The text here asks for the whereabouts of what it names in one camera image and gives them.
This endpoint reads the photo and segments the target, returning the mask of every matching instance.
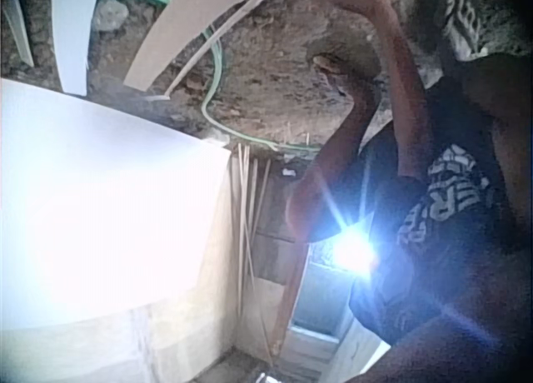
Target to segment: bright light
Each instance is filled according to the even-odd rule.
[[[377,257],[368,241],[368,235],[355,225],[348,227],[336,238],[333,245],[333,262],[357,275],[370,277]]]

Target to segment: rock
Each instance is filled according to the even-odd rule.
[[[198,137],[201,138],[204,142],[211,143],[212,145],[218,147],[225,147],[230,144],[230,135],[222,132],[215,127],[209,127],[203,132],[198,134]]]
[[[286,164],[296,158],[296,154],[283,154],[283,162]]]
[[[155,11],[153,7],[148,7],[146,10],[142,12],[142,16],[147,20],[148,23],[152,23],[154,13]]]
[[[122,26],[128,15],[126,5],[121,2],[98,0],[92,17],[92,29],[99,32],[115,31]]]
[[[296,176],[296,171],[293,170],[293,169],[283,168],[283,171],[281,171],[281,174],[284,177],[295,177]]]
[[[185,81],[185,86],[191,90],[201,91],[205,87],[205,84],[198,75],[190,75]]]
[[[183,114],[172,114],[170,116],[170,118],[174,121],[174,122],[186,122],[187,121],[187,117],[185,117]]]

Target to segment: concrete wall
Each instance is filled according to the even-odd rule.
[[[227,173],[193,289],[178,298],[90,321],[4,331],[2,381],[189,381],[228,351],[235,340],[237,262],[232,228]]]

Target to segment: wooden plank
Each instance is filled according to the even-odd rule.
[[[183,78],[197,65],[198,61],[209,51],[209,49],[219,40],[222,35],[229,31],[235,24],[241,21],[254,8],[265,0],[248,0],[241,8],[239,8],[233,15],[231,15],[212,35],[209,37],[197,52],[191,57],[187,64],[177,74],[177,77],[172,81],[171,85],[165,91],[165,96],[170,97],[172,91],[183,80]]]
[[[146,91],[192,39],[241,1],[172,0],[139,48],[124,84]]]
[[[2,0],[2,11],[6,16],[9,28],[15,38],[15,44],[17,45],[21,60],[30,67],[34,67],[20,2],[18,0]]]
[[[53,47],[65,93],[87,95],[87,54],[97,0],[52,0]]]
[[[279,356],[285,340],[286,331],[291,323],[292,312],[296,304],[298,292],[301,286],[301,279],[307,265],[307,255],[309,245],[306,243],[295,243],[296,259],[291,278],[283,291],[283,298],[277,313],[276,324],[271,335],[271,353]]]

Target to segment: black t-shirt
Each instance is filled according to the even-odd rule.
[[[313,237],[332,237],[373,213],[378,262],[370,279],[355,279],[350,308],[389,344],[464,289],[468,265],[493,240],[505,203],[490,118],[448,80],[430,90],[428,106],[436,152],[427,184],[397,176],[394,132],[386,127],[331,188],[334,209],[325,210]]]

